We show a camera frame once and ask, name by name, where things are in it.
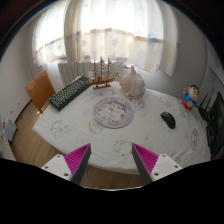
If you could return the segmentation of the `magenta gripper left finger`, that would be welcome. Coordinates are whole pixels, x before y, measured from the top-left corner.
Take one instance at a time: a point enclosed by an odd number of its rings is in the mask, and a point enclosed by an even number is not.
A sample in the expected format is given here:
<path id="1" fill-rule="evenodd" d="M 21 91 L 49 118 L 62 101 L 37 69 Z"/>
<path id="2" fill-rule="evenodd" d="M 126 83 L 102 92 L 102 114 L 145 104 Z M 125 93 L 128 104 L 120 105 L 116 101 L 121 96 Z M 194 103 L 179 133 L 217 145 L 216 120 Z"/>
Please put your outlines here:
<path id="1" fill-rule="evenodd" d="M 91 155 L 91 144 L 73 150 L 65 156 L 55 155 L 42 169 L 79 185 Z"/>

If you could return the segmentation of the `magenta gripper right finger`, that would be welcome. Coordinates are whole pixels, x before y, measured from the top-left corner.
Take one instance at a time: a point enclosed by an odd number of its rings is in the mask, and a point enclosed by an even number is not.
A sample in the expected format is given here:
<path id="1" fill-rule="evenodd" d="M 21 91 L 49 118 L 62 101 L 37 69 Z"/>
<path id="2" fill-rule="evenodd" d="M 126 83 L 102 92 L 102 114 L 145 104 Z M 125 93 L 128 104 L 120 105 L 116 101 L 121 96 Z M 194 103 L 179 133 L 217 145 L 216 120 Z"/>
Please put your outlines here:
<path id="1" fill-rule="evenodd" d="M 167 154 L 158 155 L 137 144 L 132 144 L 132 155 L 143 185 L 150 184 L 182 169 Z"/>

